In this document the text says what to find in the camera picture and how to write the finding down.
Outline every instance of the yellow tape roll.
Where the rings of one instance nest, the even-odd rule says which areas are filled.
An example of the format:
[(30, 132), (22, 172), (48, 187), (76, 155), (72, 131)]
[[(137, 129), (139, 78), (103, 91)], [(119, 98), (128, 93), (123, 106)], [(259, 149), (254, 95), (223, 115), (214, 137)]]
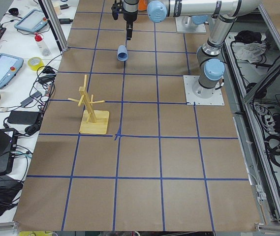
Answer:
[(39, 68), (40, 68), (40, 70), (42, 70), (45, 66), (42, 59), (39, 57), (34, 57), (34, 58), (29, 59), (27, 64), (34, 71), (37, 71)]

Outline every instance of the white mounting plate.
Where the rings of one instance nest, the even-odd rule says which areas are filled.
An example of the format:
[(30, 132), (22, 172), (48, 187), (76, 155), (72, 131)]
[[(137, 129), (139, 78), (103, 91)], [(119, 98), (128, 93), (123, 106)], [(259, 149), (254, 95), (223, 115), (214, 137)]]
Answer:
[(184, 75), (184, 84), (186, 92), (186, 102), (188, 105), (209, 105), (209, 106), (224, 106), (224, 99), (220, 89), (215, 90), (214, 94), (210, 98), (201, 98), (194, 94), (192, 91), (192, 85), (196, 80), (199, 79), (199, 76), (194, 75)]
[(177, 28), (177, 33), (199, 33), (199, 34), (206, 34), (206, 29), (204, 24), (198, 25), (196, 28), (195, 27), (186, 27), (183, 24), (183, 18), (186, 16), (179, 16), (175, 17), (176, 19), (176, 28)]

